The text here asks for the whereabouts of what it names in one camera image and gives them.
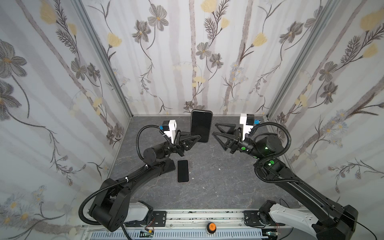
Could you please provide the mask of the black phone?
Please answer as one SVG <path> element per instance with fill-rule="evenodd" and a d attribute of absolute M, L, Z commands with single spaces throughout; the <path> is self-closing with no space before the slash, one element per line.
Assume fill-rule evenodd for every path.
<path fill-rule="evenodd" d="M 199 142 L 207 143 L 210 137 L 213 112 L 193 109 L 191 112 L 191 135 L 199 135 Z"/>

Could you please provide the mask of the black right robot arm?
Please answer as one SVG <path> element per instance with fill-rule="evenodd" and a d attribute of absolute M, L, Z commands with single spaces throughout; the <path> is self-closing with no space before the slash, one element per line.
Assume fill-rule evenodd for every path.
<path fill-rule="evenodd" d="M 342 206 L 325 197 L 301 180 L 279 157 L 291 146 L 289 131 L 282 125 L 265 122 L 255 125 L 249 133 L 235 124 L 216 123 L 218 132 L 213 137 L 224 150 L 245 153 L 254 159 L 254 172 L 264 183 L 275 184 L 285 190 L 310 213 L 284 209 L 275 201 L 266 201 L 259 208 L 262 225 L 285 224 L 316 237 L 318 240 L 350 240 L 356 230 L 358 211 L 350 205 Z"/>

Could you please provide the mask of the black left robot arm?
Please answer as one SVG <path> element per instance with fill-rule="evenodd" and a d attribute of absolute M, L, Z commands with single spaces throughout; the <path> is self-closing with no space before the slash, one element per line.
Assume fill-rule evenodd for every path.
<path fill-rule="evenodd" d="M 105 180 L 100 189 L 88 196 L 79 207 L 79 218 L 88 225 L 104 226 L 114 232 L 125 222 L 129 213 L 131 196 L 150 180 L 176 170 L 171 154 L 183 157 L 201 136 L 182 136 L 177 131 L 174 142 L 164 143 L 145 149 L 141 159 L 145 165 L 133 173 L 113 180 Z"/>

